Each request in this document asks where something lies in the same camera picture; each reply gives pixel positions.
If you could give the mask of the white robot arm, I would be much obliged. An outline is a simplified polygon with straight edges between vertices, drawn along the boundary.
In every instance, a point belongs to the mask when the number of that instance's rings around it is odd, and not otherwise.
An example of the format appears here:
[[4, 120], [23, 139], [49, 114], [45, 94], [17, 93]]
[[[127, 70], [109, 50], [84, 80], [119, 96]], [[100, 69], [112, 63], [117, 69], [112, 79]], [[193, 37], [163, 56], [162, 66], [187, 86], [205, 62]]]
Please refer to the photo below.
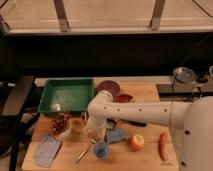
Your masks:
[[179, 171], [213, 171], [213, 96], [194, 102], [115, 103], [111, 93], [103, 90], [87, 111], [88, 132], [102, 133], [108, 118], [182, 129]]

